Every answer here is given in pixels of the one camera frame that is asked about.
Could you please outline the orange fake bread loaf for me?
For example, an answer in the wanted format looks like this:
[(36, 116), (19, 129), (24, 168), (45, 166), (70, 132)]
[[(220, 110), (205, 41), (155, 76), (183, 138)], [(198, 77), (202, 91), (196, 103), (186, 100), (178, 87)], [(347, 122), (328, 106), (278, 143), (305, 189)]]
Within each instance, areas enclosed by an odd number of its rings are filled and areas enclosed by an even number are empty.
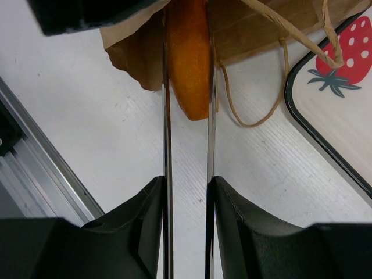
[(191, 121), (208, 117), (210, 33), (206, 1), (166, 6), (167, 69), (177, 102)]

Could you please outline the metal tongs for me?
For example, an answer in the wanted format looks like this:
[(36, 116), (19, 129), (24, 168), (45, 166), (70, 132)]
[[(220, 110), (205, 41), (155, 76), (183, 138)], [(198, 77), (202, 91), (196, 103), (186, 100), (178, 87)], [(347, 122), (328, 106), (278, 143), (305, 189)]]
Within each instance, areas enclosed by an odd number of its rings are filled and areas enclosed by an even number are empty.
[(214, 278), (217, 70), (209, 43), (208, 117), (188, 120), (172, 94), (162, 47), (163, 278)]

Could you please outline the brown paper bag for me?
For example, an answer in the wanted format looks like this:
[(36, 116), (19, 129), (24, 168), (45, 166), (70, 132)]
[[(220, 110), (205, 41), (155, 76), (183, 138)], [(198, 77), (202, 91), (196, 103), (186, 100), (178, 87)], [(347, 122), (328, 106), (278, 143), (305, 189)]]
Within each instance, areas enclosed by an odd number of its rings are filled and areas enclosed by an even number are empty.
[[(143, 24), (127, 19), (100, 30), (112, 65), (149, 91), (157, 91), (163, 84), (166, 6)], [(339, 68), (345, 59), (333, 23), (370, 6), (370, 1), (206, 1), (206, 16), (219, 67), (284, 45), (292, 38), (327, 66)]]

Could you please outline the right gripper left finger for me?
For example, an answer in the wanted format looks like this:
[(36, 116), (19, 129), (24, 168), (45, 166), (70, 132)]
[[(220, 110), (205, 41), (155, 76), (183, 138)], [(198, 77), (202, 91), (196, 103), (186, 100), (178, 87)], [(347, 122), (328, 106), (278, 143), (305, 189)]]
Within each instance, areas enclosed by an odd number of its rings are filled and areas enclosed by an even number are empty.
[(155, 278), (164, 177), (107, 214), (74, 225), (63, 218), (1, 220), (2, 278)]

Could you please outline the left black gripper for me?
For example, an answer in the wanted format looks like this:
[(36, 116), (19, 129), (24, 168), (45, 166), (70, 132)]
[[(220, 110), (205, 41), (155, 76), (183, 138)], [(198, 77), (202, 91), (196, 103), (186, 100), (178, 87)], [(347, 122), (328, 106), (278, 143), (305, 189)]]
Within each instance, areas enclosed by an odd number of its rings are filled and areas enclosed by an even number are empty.
[(27, 2), (46, 36), (109, 27), (127, 19), (147, 21), (168, 1), (39, 1)]

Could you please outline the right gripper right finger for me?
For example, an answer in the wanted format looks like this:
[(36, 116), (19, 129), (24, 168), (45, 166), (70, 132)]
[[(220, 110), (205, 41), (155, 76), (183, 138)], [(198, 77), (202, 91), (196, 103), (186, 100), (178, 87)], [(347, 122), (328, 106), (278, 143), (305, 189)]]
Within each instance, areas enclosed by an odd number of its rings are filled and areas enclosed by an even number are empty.
[(371, 278), (370, 223), (298, 227), (212, 179), (224, 278)]

